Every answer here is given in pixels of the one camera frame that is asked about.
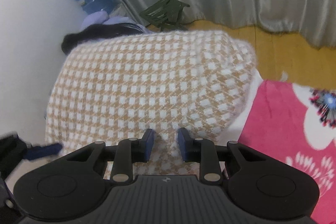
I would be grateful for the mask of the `beige white houndstooth jacket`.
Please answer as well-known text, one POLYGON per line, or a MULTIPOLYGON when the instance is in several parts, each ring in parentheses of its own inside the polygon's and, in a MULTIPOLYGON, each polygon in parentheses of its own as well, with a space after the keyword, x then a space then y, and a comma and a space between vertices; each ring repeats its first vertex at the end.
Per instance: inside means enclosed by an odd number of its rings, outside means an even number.
POLYGON ((123 36, 74 48, 52 89, 47 143, 66 155, 94 141, 115 145, 151 128, 154 147, 134 174, 197 174, 177 143, 191 136, 219 143, 243 111, 256 72, 250 43, 224 31, 123 36))

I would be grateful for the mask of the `dark green folding stool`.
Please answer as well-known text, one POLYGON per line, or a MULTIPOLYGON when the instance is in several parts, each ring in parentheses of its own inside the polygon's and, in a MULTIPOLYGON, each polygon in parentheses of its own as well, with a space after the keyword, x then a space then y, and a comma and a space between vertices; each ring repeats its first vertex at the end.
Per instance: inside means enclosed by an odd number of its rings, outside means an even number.
POLYGON ((186 28, 181 24, 185 7, 190 7, 190 5, 179 0, 159 0, 140 12, 139 15, 161 31, 185 31, 186 28))

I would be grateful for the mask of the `pink floral bed blanket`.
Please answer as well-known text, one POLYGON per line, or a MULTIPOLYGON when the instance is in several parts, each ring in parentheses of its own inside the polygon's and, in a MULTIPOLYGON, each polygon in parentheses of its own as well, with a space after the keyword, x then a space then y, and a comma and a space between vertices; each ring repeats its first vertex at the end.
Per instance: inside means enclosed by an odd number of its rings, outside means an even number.
POLYGON ((317 223, 335 223, 335 91, 265 80, 239 142, 315 179, 317 223))

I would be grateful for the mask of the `purple black garment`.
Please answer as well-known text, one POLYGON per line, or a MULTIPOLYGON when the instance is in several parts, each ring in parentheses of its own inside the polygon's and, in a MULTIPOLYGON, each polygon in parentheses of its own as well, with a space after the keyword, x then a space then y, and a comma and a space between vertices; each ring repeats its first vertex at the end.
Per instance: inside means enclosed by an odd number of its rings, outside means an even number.
POLYGON ((64 54, 68 55, 74 48, 83 43, 152 33, 145 26, 127 16, 110 17, 106 11, 98 11, 84 19, 79 32, 64 36, 61 49, 64 54))

